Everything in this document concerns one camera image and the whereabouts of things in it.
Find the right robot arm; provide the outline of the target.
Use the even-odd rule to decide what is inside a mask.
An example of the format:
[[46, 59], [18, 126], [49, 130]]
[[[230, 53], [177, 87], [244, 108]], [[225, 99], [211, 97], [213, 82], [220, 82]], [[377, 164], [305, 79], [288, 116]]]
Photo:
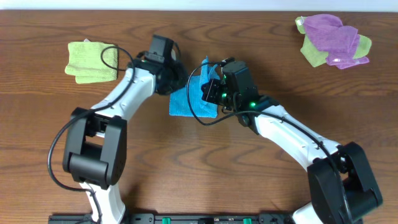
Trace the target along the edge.
[[251, 82], [236, 86], [212, 79], [203, 100], [232, 110], [243, 126], [274, 142], [306, 171], [311, 201], [286, 223], [361, 223], [383, 197], [364, 149], [324, 138], [293, 118]]

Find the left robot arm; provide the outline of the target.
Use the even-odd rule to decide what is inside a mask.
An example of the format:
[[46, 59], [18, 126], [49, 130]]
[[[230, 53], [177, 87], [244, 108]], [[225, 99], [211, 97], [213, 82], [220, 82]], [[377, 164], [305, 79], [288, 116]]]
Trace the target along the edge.
[[126, 164], [127, 125], [140, 105], [154, 93], [169, 95], [187, 83], [180, 61], [135, 59], [116, 88], [86, 110], [76, 108], [68, 128], [63, 169], [87, 191], [91, 220], [121, 223], [126, 206], [119, 179]]

